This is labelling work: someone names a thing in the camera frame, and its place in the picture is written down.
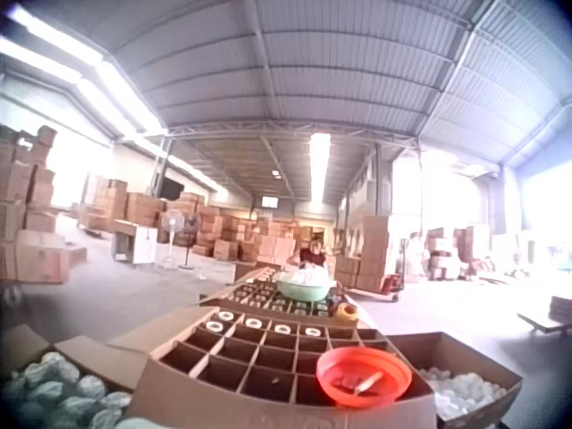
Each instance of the standing fan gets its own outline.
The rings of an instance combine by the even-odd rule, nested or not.
[[[169,254],[163,259],[162,265],[164,268],[174,270],[176,264],[172,257],[172,241],[175,238],[175,233],[184,229],[185,217],[179,210],[169,209],[161,217],[161,226],[169,232]]]

